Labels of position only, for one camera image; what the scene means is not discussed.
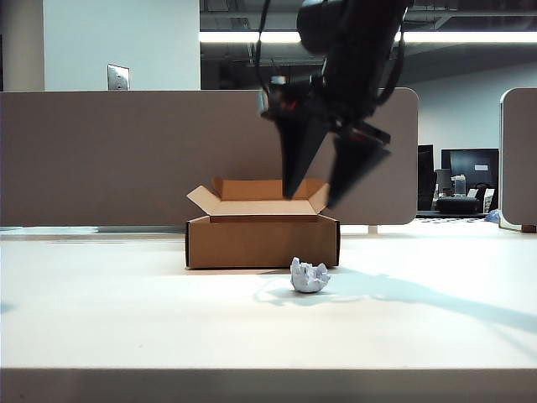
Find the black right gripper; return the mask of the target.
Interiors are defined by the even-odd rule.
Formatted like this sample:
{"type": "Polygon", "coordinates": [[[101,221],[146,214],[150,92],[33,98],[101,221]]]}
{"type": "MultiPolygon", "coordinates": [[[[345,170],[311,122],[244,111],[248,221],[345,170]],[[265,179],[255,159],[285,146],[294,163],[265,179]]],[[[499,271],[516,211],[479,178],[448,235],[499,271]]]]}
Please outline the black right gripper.
{"type": "Polygon", "coordinates": [[[365,120],[393,92],[329,83],[322,74],[297,81],[273,76],[262,91],[262,117],[279,130],[283,196],[291,199],[325,136],[335,133],[327,206],[332,209],[365,175],[390,155],[390,134],[365,120]]]}

